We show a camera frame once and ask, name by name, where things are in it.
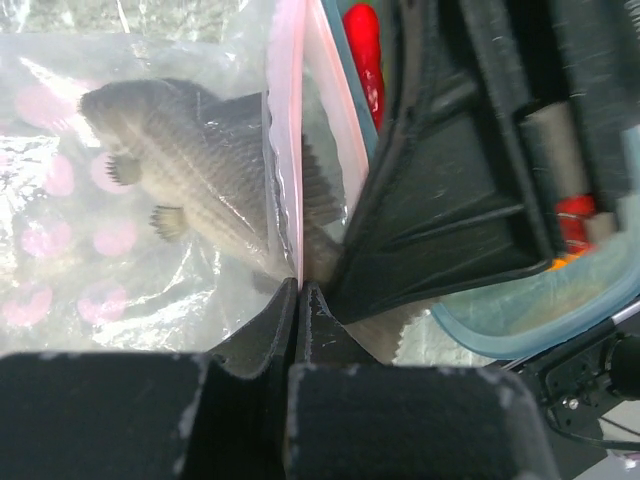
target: plastic bag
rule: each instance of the plastic bag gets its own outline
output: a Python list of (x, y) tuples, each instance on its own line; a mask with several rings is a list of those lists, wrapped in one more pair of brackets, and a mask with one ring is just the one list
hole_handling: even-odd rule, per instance
[(620, 201), (622, 231), (561, 270), (447, 295), (432, 308), (460, 344), (497, 359), (527, 357), (588, 330), (640, 288), (640, 129), (622, 132), (634, 191)]
[(238, 19), (258, 28), (265, 23), (265, 17), (235, 15), (247, 6), (255, 11), (245, 0), (11, 0), (2, 6), (2, 33), (133, 33), (221, 42), (242, 32), (234, 25)]
[[(298, 278), (328, 282), (368, 172), (358, 117), (321, 2), (276, 2), (268, 48), (269, 138)], [(309, 165), (307, 143), (318, 160)], [(309, 177), (321, 167), (328, 186)]]
[[(240, 150), (256, 147), (256, 138), (263, 148), (260, 92), (266, 85), (264, 58), (272, 9), (253, 2), (240, 15), (263, 21), (248, 24), (236, 18), (243, 30), (228, 35), (229, 45), (173, 43), (135, 35), (0, 39), (4, 67), (0, 351), (204, 350), (266, 305), (273, 292), (259, 292), (252, 285), (256, 267), (271, 268), (272, 255), (264, 254), (269, 249), (255, 242), (251, 248), (241, 246), (252, 232), (254, 238), (262, 238), (256, 232), (264, 224), (259, 228), (245, 221), (245, 230), (231, 238), (236, 241), (227, 239), (220, 248), (220, 229), (207, 217), (215, 211), (228, 219), (228, 212), (238, 210), (238, 195), (250, 191), (266, 190), (271, 199), (279, 195), (280, 185), (265, 180), (277, 176), (273, 166), (263, 163), (260, 170), (254, 163), (249, 178), (247, 165), (240, 163), (246, 162)], [(122, 84), (100, 90), (111, 82), (168, 77), (196, 82), (211, 96), (190, 84), (157, 80), (134, 82), (124, 90)], [(85, 96), (88, 100), (83, 100), (80, 115), (79, 99), (96, 91), (102, 94)], [(205, 97), (207, 106), (199, 103)], [(220, 106), (227, 100), (235, 102), (233, 108)], [(209, 117), (202, 117), (203, 111)], [(204, 148), (198, 143), (203, 142), (202, 130), (187, 128), (194, 122), (208, 122), (209, 128), (228, 133), (216, 137), (218, 153), (227, 155), (224, 169), (220, 162), (204, 162), (202, 152), (193, 152), (197, 145)], [(142, 133), (144, 142), (121, 148), (124, 136), (140, 138)], [(116, 157), (115, 166), (110, 155)], [(113, 181), (114, 174), (120, 183), (137, 179), (140, 172), (131, 160), (142, 155), (156, 162), (140, 164), (142, 182)], [(160, 164), (160, 159), (164, 176), (149, 166)], [(214, 190), (194, 187), (194, 177), (202, 172), (214, 175)], [(218, 201), (215, 210), (202, 204), (206, 194)], [(231, 197), (235, 204), (226, 202)], [(252, 208), (261, 205), (264, 210), (268, 205), (264, 196), (249, 197), (245, 203)], [(178, 235), (185, 216), (169, 208), (156, 211), (153, 223), (163, 236), (176, 241), (162, 240), (149, 226), (154, 205), (176, 207), (185, 198), (200, 202), (202, 208), (185, 216), (190, 227), (195, 223), (195, 230), (204, 234), (190, 228)], [(228, 208), (218, 208), (220, 204)], [(248, 220), (248, 207), (243, 208), (244, 213), (230, 216)], [(259, 218), (255, 210), (249, 211)], [(274, 245), (273, 238), (267, 243)], [(248, 265), (256, 257), (257, 263)], [(276, 258), (274, 265), (286, 263), (280, 260)]]

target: red object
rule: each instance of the red object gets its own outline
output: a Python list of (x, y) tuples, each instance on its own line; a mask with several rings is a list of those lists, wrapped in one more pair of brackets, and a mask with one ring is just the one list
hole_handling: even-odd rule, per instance
[(591, 195), (565, 198), (556, 204), (556, 215), (570, 254), (584, 253), (592, 248), (584, 221), (596, 213), (596, 204)]
[(384, 115), (384, 79), (380, 69), (378, 17), (369, 5), (357, 3), (344, 15), (342, 22), (373, 123), (379, 130)]

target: fish head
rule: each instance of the fish head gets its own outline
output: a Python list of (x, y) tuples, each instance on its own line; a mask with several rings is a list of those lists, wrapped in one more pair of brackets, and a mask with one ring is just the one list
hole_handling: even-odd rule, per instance
[(79, 113), (114, 153), (141, 133), (154, 106), (154, 85), (145, 80), (113, 82), (82, 96)]

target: metal bolt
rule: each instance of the metal bolt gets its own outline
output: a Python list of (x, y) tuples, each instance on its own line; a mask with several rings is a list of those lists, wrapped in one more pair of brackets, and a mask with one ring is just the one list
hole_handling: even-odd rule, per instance
[(577, 410), (580, 406), (580, 401), (575, 397), (566, 397), (562, 401), (562, 405), (564, 408), (568, 408), (569, 410)]

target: blue plastic container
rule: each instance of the blue plastic container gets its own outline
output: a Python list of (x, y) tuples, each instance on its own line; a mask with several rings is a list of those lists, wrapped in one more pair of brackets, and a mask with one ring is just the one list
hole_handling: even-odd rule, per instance
[(562, 270), (448, 295), (432, 308), (469, 350), (496, 359), (539, 353), (596, 325), (640, 294), (640, 127), (623, 133), (635, 192), (623, 232)]

